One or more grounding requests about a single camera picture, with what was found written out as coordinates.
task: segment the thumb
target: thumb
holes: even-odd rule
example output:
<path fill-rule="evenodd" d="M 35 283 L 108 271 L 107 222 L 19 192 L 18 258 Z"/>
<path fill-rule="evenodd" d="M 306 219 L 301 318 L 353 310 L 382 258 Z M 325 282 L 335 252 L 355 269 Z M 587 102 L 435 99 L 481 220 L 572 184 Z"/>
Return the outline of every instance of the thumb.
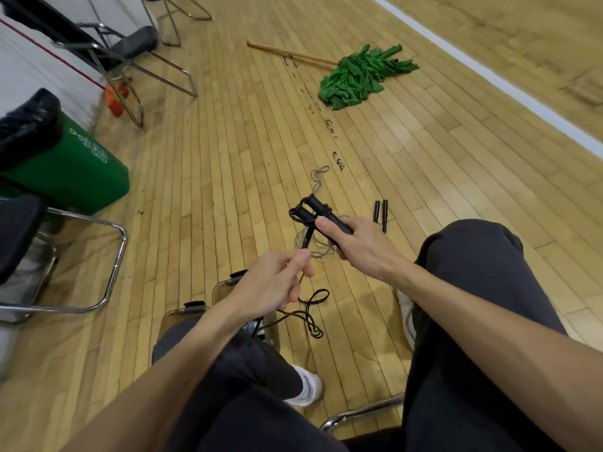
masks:
<path fill-rule="evenodd" d="M 307 249 L 297 250 L 291 257 L 287 266 L 280 272 L 280 276 L 291 281 L 310 262 L 312 254 Z"/>
<path fill-rule="evenodd" d="M 328 236 L 340 246 L 345 241 L 345 239 L 350 236 L 346 233 L 343 233 L 341 228 L 337 227 L 336 224 L 328 220 L 326 217 L 320 216 L 316 219 L 316 221 L 314 221 L 314 224 L 322 234 Z"/>

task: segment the chair seat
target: chair seat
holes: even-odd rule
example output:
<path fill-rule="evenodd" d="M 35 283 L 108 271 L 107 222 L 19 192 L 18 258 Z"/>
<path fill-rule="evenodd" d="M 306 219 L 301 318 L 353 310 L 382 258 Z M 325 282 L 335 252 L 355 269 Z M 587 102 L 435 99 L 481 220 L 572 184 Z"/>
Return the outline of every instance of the chair seat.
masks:
<path fill-rule="evenodd" d="M 0 285 L 17 269 L 46 213 L 43 198 L 23 195 L 0 201 Z"/>
<path fill-rule="evenodd" d="M 159 35 L 157 30 L 155 30 L 155 27 L 147 25 L 112 45 L 111 51 L 127 60 L 131 60 L 142 53 L 154 51 L 158 45 Z"/>

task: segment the chair back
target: chair back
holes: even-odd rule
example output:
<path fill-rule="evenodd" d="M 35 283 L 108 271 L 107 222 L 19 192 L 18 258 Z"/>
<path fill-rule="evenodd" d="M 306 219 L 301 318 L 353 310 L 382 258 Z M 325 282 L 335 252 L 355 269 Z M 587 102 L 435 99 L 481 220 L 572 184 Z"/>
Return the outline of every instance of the chair back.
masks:
<path fill-rule="evenodd" d="M 99 44 L 92 36 L 44 0 L 0 0 L 0 4 L 4 6 L 4 14 L 7 17 L 31 29 L 38 30 L 56 43 L 66 45 L 70 43 Z M 70 52 L 94 69 L 98 69 L 89 52 L 85 50 L 70 50 Z M 99 61 L 106 69 L 115 67 L 114 61 L 108 58 L 99 57 Z"/>

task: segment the white sneaker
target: white sneaker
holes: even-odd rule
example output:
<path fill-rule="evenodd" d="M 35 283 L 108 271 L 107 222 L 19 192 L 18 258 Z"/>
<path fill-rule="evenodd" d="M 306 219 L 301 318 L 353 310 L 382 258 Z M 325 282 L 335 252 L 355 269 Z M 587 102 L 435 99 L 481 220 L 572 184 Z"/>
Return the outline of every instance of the white sneaker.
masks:
<path fill-rule="evenodd" d="M 303 382 L 303 388 L 301 389 L 302 391 L 299 395 L 297 395 L 295 398 L 285 400 L 285 403 L 288 403 L 291 406 L 310 406 L 312 403 L 314 403 L 314 401 L 319 400 L 322 396 L 323 382 L 316 374 L 313 374 L 299 366 L 292 366 L 300 375 Z"/>
<path fill-rule="evenodd" d="M 411 350 L 414 350 L 417 332 L 415 331 L 414 324 L 412 323 L 412 300 L 400 290 L 397 291 L 397 294 L 398 303 L 400 304 L 400 311 L 402 311 L 402 326 L 404 328 L 404 335 L 406 336 L 406 340 L 408 341 Z"/>

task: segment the left hand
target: left hand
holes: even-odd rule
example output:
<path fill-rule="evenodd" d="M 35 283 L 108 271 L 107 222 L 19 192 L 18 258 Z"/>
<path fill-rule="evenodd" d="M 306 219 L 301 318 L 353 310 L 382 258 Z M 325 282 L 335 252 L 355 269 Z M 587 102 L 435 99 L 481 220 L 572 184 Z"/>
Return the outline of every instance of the left hand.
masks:
<path fill-rule="evenodd" d="M 276 309 L 285 309 L 299 296 L 299 272 L 314 276 L 310 251 L 269 250 L 256 259 L 229 295 L 238 302 L 242 320 L 249 322 Z"/>

